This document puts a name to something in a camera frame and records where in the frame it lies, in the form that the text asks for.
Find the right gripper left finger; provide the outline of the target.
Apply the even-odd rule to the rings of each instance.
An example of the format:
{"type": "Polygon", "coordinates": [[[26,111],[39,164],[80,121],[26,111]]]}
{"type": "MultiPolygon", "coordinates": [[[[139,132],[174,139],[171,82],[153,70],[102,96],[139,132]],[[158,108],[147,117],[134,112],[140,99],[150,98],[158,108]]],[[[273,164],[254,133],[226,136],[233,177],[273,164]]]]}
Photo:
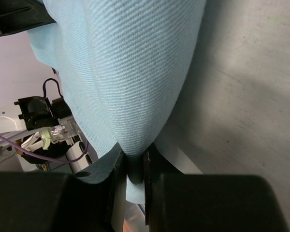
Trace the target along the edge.
{"type": "Polygon", "coordinates": [[[0,172],[0,232],[120,232],[126,160],[119,144],[76,174],[0,172]]]}

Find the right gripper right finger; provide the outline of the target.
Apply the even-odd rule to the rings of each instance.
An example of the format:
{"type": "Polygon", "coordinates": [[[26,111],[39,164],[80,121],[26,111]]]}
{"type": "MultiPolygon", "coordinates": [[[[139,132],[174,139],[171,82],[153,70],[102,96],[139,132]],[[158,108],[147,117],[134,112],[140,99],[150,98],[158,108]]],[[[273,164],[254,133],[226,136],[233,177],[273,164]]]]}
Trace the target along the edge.
{"type": "Polygon", "coordinates": [[[145,222],[152,232],[287,232],[257,175],[184,174],[151,145],[144,153],[145,222]]]}

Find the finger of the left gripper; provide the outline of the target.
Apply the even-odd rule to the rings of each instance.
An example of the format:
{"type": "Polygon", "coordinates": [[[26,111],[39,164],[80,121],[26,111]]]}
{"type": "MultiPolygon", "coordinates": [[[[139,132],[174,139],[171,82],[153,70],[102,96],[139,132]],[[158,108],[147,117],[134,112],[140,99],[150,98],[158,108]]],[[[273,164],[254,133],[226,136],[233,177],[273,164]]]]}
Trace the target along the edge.
{"type": "Polygon", "coordinates": [[[0,0],[0,37],[52,23],[40,0],[0,0]]]}

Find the light blue trousers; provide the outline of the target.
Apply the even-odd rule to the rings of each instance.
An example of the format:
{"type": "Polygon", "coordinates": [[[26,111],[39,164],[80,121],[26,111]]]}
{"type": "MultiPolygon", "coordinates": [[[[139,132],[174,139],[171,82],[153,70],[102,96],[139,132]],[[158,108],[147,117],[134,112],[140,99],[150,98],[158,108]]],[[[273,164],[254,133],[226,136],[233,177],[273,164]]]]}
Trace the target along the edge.
{"type": "Polygon", "coordinates": [[[44,0],[54,23],[28,31],[36,58],[59,73],[65,102],[98,157],[127,156],[126,199],[145,202],[142,153],[177,101],[204,0],[44,0]]]}

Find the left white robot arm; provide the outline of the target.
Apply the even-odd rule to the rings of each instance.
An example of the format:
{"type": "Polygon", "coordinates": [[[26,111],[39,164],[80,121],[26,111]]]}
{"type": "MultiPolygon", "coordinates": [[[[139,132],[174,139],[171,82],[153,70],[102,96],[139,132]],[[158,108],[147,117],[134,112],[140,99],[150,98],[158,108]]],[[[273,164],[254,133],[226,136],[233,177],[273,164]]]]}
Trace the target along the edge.
{"type": "MultiPolygon", "coordinates": [[[[0,37],[54,23],[38,0],[0,0],[0,37]]],[[[75,173],[92,163],[88,145],[80,157],[76,156],[76,147],[82,144],[74,139],[76,136],[81,136],[81,130],[70,108],[63,97],[49,101],[46,85],[42,96],[18,99],[0,108],[0,147],[9,144],[28,155],[37,149],[52,151],[57,143],[69,145],[65,162],[75,173]]]]}

